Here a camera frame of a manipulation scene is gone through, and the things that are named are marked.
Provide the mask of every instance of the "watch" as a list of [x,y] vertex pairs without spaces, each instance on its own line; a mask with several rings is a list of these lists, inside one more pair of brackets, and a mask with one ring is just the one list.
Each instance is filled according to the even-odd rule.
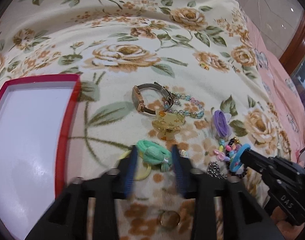
[[143,98],[140,93],[140,90],[145,89],[145,88],[152,88],[152,89],[158,90],[163,95],[165,100],[168,102],[169,107],[172,107],[172,105],[174,104],[173,94],[170,93],[167,89],[165,89],[163,86],[161,86],[157,82],[154,82],[153,84],[142,84],[139,86],[134,86],[133,90],[132,90],[132,99],[133,99],[134,105],[138,112],[156,114],[156,112],[154,110],[147,108],[143,102]]

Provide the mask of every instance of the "blue ring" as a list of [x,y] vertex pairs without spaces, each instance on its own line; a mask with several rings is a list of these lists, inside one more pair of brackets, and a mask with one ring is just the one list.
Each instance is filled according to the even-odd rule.
[[235,157],[233,158],[232,162],[230,163],[229,169],[231,172],[236,172],[239,170],[239,168],[242,166],[242,163],[240,162],[240,157],[243,154],[245,150],[250,150],[251,146],[246,143],[236,153]]

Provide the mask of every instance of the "pink fabric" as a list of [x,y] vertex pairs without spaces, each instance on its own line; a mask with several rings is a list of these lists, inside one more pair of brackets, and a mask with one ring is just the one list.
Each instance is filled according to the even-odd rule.
[[291,78],[276,56],[266,49],[260,31],[248,17],[247,28],[255,49],[259,74],[287,132],[291,145],[291,160],[297,162],[299,151],[305,147],[304,106]]

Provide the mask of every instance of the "green hair tie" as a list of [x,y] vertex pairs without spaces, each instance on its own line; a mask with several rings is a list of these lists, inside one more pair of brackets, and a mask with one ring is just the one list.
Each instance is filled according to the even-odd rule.
[[172,165],[171,152],[166,148],[147,140],[140,140],[136,144],[143,152],[142,160],[151,165],[162,165],[162,172],[169,171]]

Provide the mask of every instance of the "yellow ring hair tie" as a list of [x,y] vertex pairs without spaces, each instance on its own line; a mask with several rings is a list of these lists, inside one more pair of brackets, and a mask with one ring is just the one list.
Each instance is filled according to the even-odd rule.
[[[126,151],[124,152],[122,155],[120,155],[120,157],[118,158],[119,160],[126,158],[131,151]],[[143,157],[143,153],[139,151],[139,156]],[[151,172],[151,165],[148,163],[144,163],[147,166],[147,169],[145,172],[140,173],[140,174],[136,174],[134,180],[143,180],[145,178],[147,178]]]

